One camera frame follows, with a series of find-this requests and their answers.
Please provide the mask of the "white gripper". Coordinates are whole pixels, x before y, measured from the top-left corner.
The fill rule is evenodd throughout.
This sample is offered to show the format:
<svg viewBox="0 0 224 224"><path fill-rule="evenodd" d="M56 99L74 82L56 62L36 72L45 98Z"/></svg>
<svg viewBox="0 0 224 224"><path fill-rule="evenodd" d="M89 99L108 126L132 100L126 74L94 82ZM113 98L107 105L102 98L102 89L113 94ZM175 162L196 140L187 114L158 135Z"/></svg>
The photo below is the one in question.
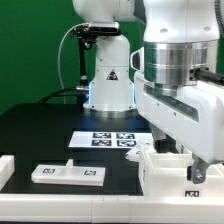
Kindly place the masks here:
<svg viewBox="0 0 224 224"><path fill-rule="evenodd" d="M224 87L198 81L177 89L177 96L156 96L143 75L143 49L130 56L138 113L148 120L158 153L176 153L176 141L190 150L194 160L187 180L201 184L209 164L224 162Z"/></svg>

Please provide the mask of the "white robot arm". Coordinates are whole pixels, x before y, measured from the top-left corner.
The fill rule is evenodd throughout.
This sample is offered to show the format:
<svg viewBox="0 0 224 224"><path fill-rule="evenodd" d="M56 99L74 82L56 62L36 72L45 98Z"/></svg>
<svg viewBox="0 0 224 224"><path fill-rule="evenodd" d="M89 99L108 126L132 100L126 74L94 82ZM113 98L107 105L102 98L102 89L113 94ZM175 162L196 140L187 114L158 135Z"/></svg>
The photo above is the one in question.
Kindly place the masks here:
<svg viewBox="0 0 224 224"><path fill-rule="evenodd" d="M132 16L145 24L132 54L138 112L192 152L187 179L204 182L208 167L224 162L224 75L216 72L224 0L72 1L95 30Z"/></svg>

